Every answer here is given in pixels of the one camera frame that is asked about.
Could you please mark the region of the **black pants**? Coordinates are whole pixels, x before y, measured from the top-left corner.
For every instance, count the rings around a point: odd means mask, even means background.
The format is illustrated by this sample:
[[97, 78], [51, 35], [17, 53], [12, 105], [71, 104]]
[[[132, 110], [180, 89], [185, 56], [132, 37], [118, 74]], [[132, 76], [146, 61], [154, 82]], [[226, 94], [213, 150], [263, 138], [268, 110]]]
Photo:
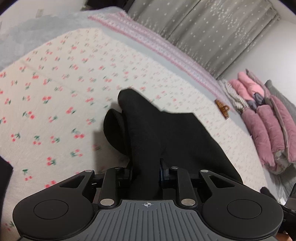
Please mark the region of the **black pants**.
[[128, 199], [158, 199], [160, 166], [176, 166], [197, 174], [206, 169], [242, 183], [218, 143], [193, 113], [159, 110], [133, 89], [119, 92], [121, 111], [110, 109], [103, 122], [108, 142], [129, 158]]

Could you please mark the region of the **grey pillow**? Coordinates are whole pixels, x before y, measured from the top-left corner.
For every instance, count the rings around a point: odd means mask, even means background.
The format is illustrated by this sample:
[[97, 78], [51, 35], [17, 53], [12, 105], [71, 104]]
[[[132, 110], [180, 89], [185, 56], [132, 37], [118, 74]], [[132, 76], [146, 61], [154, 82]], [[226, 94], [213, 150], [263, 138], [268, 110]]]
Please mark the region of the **grey pillow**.
[[272, 95], [276, 96], [279, 100], [281, 100], [281, 102], [285, 105], [291, 116], [295, 118], [295, 105], [273, 86], [271, 80], [267, 80], [267, 82], [264, 85], [267, 87], [267, 89], [270, 91]]

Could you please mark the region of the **grey bed sheet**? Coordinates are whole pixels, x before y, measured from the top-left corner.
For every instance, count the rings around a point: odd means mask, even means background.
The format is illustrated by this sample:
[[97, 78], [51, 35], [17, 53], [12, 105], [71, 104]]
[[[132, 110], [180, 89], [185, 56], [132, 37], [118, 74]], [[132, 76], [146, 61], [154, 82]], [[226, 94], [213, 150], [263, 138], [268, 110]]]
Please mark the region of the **grey bed sheet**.
[[110, 7], [105, 10], [78, 11], [74, 13], [48, 15], [37, 19], [29, 19], [11, 27], [6, 32], [1, 33], [1, 71], [20, 59], [20, 57], [39, 47], [41, 44], [64, 33], [80, 28], [102, 29], [108, 35], [118, 37], [128, 45], [135, 46], [137, 50], [148, 54], [148, 56], [160, 61], [160, 63], [172, 70], [173, 65], [163, 57], [157, 57], [151, 50], [148, 50], [146, 47], [141, 47], [134, 40], [128, 39], [128, 37], [116, 33], [104, 27], [102, 24], [88, 18], [93, 14], [115, 13], [118, 11], [118, 8]]

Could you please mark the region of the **striped folded cloth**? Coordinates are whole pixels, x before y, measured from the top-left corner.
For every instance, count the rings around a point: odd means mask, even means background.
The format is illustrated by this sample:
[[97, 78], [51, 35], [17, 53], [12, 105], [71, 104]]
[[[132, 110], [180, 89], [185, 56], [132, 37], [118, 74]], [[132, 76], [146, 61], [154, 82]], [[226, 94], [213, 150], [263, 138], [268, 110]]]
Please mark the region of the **striped folded cloth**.
[[249, 108], [248, 103], [239, 94], [237, 94], [236, 90], [227, 80], [219, 80], [218, 84], [220, 85], [225, 95], [228, 97], [234, 109], [239, 114], [242, 114], [245, 111], [245, 109]]

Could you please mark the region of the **white wall switch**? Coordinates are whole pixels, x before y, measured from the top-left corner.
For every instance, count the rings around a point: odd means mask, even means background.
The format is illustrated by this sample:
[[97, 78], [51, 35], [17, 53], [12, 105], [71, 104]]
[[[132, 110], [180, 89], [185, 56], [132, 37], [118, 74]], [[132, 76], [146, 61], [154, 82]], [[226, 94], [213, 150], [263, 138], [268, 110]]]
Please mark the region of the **white wall switch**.
[[40, 18], [43, 16], [44, 9], [38, 9], [36, 13], [36, 18]]

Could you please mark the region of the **pink striped knitted blanket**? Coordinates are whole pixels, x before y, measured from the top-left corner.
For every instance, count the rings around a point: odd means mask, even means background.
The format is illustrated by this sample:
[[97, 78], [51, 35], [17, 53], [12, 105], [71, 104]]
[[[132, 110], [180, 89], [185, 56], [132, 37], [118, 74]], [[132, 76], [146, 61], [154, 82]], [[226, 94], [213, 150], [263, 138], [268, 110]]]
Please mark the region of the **pink striped knitted blanket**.
[[138, 42], [151, 51], [162, 56], [174, 66], [189, 75], [196, 83], [207, 89], [219, 101], [230, 105], [229, 98], [221, 89], [218, 81], [196, 61], [162, 38], [159, 34], [132, 20], [124, 11], [117, 13], [99, 13], [90, 15], [89, 19]]

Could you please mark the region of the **cherry print white blanket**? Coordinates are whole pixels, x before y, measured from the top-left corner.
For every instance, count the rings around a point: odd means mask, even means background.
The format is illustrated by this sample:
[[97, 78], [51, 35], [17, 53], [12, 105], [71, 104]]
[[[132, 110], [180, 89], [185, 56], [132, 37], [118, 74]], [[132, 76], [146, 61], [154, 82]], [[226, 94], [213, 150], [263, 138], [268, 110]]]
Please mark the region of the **cherry print white blanket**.
[[159, 109], [194, 113], [219, 143], [244, 184], [267, 185], [240, 116], [225, 119], [227, 98], [199, 65], [186, 69], [123, 35], [77, 29], [38, 44], [1, 71], [1, 156], [13, 166], [1, 217], [1, 240], [17, 240], [12, 213], [23, 198], [86, 169], [103, 172], [127, 159], [102, 133], [105, 114], [124, 88]]

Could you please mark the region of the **grey star pattern curtain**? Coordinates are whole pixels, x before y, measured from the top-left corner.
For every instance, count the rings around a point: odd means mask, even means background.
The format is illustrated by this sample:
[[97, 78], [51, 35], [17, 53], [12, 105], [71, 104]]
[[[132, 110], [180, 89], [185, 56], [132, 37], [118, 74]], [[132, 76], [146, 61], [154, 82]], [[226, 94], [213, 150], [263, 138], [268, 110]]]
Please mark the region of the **grey star pattern curtain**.
[[127, 13], [216, 79], [279, 18], [270, 1], [134, 1]]

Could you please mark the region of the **brown hair claw clip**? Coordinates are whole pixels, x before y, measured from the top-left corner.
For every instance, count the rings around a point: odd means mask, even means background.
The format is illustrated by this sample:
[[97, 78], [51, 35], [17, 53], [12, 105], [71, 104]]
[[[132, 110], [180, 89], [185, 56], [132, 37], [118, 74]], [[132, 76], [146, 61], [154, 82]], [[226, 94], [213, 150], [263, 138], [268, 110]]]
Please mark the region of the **brown hair claw clip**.
[[215, 100], [215, 104], [219, 108], [222, 116], [224, 116], [224, 118], [227, 120], [229, 118], [229, 113], [228, 113], [230, 110], [229, 106], [224, 104], [223, 102], [221, 102], [218, 99]]

